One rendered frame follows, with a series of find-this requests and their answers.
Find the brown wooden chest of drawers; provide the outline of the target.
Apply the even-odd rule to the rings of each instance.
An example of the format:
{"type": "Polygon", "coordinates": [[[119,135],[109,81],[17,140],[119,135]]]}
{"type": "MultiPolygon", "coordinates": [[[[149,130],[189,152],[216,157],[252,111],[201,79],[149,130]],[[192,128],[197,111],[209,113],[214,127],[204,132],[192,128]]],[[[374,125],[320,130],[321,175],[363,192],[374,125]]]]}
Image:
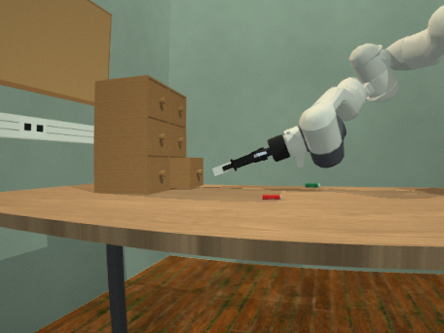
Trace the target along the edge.
{"type": "Polygon", "coordinates": [[[95,81],[94,192],[151,195],[170,188],[170,92],[186,96],[149,75],[95,81]],[[149,80],[169,90],[169,120],[148,114],[149,80]],[[148,153],[148,118],[169,124],[169,154],[148,153]],[[168,158],[169,188],[148,193],[148,157],[168,158]]]}

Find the brown wooden drawer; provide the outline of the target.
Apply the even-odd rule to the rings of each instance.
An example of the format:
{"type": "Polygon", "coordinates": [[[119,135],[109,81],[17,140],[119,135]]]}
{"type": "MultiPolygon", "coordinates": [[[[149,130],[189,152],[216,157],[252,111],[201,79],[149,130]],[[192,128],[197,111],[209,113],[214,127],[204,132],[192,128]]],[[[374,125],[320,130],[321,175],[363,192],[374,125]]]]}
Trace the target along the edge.
{"type": "Polygon", "coordinates": [[[186,126],[186,99],[174,92],[170,92],[170,120],[186,126]]]}
{"type": "Polygon", "coordinates": [[[148,153],[169,154],[168,123],[148,118],[148,153]]]}
{"type": "Polygon", "coordinates": [[[148,114],[169,120],[169,90],[151,80],[149,80],[148,114]]]}
{"type": "Polygon", "coordinates": [[[170,158],[170,188],[204,185],[204,158],[170,158]]]}
{"type": "Polygon", "coordinates": [[[186,155],[186,129],[170,125],[170,154],[186,155]]]}
{"type": "Polygon", "coordinates": [[[148,193],[168,188],[168,158],[148,157],[148,193]]]}

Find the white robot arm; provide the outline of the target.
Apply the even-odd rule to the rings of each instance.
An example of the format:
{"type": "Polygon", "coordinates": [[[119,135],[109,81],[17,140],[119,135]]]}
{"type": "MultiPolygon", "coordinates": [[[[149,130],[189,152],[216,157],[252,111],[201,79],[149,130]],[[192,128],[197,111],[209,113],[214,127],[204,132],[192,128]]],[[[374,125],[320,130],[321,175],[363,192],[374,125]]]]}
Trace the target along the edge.
{"type": "Polygon", "coordinates": [[[343,160],[347,134],[343,121],[355,119],[366,98],[368,101],[386,102],[398,93],[398,82],[390,68],[413,70],[442,60],[444,6],[431,16],[426,30],[402,38],[385,50],[382,48],[382,45],[374,44],[358,46],[349,61],[359,80],[349,77],[338,87],[328,90],[302,114],[299,126],[284,132],[289,155],[293,155],[298,168],[304,166],[308,152],[319,167],[333,167],[343,160]]]}

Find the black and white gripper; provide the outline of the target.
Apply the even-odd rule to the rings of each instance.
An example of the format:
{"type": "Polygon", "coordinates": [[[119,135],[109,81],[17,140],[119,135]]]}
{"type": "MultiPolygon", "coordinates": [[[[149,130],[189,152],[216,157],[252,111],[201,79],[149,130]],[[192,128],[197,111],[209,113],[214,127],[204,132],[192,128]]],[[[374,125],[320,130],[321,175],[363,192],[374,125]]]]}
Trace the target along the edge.
{"type": "Polygon", "coordinates": [[[273,155],[273,158],[275,162],[284,160],[286,158],[289,158],[289,152],[286,147],[285,141],[283,139],[282,134],[278,135],[276,137],[268,139],[269,148],[264,149],[259,148],[258,150],[251,152],[250,154],[243,156],[241,158],[238,158],[236,160],[231,160],[227,164],[214,167],[213,173],[214,176],[223,174],[225,172],[231,171],[231,170],[237,170],[239,167],[243,167],[246,165],[249,165],[251,163],[258,163],[260,161],[268,160],[269,156],[273,155]]]}

